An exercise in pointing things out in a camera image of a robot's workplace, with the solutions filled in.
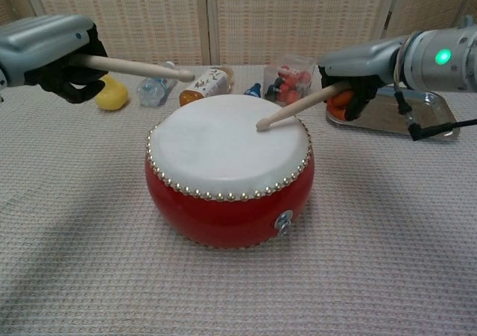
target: metal tray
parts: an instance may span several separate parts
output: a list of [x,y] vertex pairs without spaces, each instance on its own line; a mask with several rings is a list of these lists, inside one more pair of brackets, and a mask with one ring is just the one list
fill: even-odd
[[[421,127],[455,122],[455,117],[442,96],[434,92],[415,92],[409,89],[403,89],[402,92]],[[394,89],[389,86],[379,89],[376,97],[354,121],[339,120],[328,111],[326,111],[326,117],[340,125],[409,135],[404,117],[397,112]],[[453,140],[457,138],[459,132],[460,130],[455,128],[453,131],[433,136],[431,139]]]

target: green light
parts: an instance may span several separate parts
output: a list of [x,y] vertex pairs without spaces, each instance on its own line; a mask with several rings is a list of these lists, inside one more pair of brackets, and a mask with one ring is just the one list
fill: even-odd
[[435,55],[435,62],[442,66],[443,64],[447,63],[450,60],[452,53],[449,49],[441,49]]

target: yellow rubber duck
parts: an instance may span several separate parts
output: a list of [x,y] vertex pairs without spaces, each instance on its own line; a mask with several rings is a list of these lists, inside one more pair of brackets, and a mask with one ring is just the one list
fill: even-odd
[[96,105],[103,110],[119,110],[127,103],[127,89],[123,83],[106,74],[101,78],[106,86],[96,95]]

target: orange bottle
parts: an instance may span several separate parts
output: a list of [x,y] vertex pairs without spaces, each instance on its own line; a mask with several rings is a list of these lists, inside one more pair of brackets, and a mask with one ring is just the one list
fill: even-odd
[[204,72],[194,83],[180,93],[179,104],[184,106],[201,98],[222,95],[232,88],[233,71],[226,66],[214,66]]

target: water bottle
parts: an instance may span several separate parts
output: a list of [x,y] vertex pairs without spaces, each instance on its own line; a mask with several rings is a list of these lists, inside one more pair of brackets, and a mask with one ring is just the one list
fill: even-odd
[[[171,61],[165,62],[162,66],[175,68]],[[137,87],[140,104],[144,107],[158,107],[165,103],[169,92],[177,84],[177,79],[168,77],[147,77]]]

